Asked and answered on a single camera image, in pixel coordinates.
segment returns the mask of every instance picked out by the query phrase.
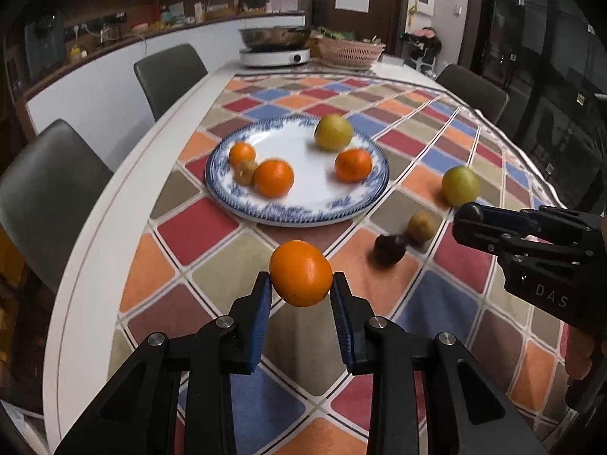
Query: finger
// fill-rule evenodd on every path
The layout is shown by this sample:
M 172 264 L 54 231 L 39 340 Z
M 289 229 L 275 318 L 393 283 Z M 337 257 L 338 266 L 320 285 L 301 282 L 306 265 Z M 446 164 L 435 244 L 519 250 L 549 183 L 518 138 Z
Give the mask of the finger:
M 582 380 L 590 372 L 593 362 L 576 349 L 567 349 L 565 371 L 574 380 Z
M 585 357 L 590 357 L 594 351 L 594 339 L 577 328 L 569 329 L 568 348 L 574 348 Z

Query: gray chair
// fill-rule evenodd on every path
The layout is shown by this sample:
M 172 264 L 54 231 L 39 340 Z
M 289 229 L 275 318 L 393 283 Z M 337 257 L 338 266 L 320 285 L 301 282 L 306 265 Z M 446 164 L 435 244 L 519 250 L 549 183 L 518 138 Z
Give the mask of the gray chair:
M 0 226 L 51 291 L 57 292 L 76 239 L 111 177 L 61 119 L 0 177 Z
M 449 65 L 436 78 L 436 83 L 453 92 L 473 109 L 481 111 L 494 125 L 508 104 L 508 93 L 505 90 L 463 66 Z
M 134 68 L 156 120 L 208 74 L 189 44 L 150 55 L 135 63 Z

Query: checkered tablecloth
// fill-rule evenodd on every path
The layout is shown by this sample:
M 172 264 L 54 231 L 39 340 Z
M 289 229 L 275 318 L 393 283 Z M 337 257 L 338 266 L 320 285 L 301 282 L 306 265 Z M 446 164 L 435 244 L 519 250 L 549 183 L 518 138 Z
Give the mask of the checkered tablecloth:
M 209 197 L 204 167 L 220 139 L 252 121 L 294 112 L 347 116 L 381 146 L 389 190 L 367 214 L 283 229 L 238 219 Z M 234 78 L 201 118 L 150 215 L 120 304 L 110 374 L 148 334 L 192 334 L 226 314 L 235 298 L 250 293 L 273 249 L 299 239 L 323 251 L 334 271 L 344 271 L 353 293 L 376 314 L 421 336 L 453 332 L 544 438 L 566 412 L 566 329 L 506 293 L 493 256 L 456 244 L 453 210 L 440 191 L 441 176 L 458 164 L 479 174 L 484 204 L 556 205 L 493 127 L 447 94 L 336 74 Z M 441 228 L 426 251 L 408 251 L 390 270 L 369 267 L 365 255 L 377 235 L 402 231 L 420 209 Z M 424 447 L 420 381 L 417 387 Z M 177 453 L 186 391 L 184 380 Z M 365 453 L 371 378 L 345 371 L 328 299 L 311 308 L 274 301 L 262 363 L 250 377 L 233 377 L 232 397 L 239 455 Z

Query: oval plate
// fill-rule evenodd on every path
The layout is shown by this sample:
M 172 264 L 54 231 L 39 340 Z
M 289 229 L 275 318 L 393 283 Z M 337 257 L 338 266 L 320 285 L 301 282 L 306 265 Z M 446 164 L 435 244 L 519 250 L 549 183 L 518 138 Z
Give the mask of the oval plate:
M 324 226 L 350 219 L 372 205 L 388 184 L 388 161 L 365 135 L 354 132 L 348 148 L 364 148 L 373 169 L 360 183 L 346 184 L 335 175 L 337 153 L 317 147 L 314 131 L 318 118 L 293 115 L 257 121 L 231 133 L 213 150 L 206 165 L 211 195 L 239 217 L 271 226 Z M 228 162 L 236 142 L 253 145 L 257 162 L 284 159 L 295 173 L 295 183 L 285 196 L 269 199 L 254 187 L 234 181 Z

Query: pan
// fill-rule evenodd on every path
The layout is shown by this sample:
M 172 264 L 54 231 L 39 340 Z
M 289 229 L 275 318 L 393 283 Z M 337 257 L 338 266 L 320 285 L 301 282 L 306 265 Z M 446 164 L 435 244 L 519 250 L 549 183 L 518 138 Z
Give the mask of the pan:
M 242 41 L 252 51 L 301 50 L 312 29 L 308 27 L 260 27 L 241 29 Z

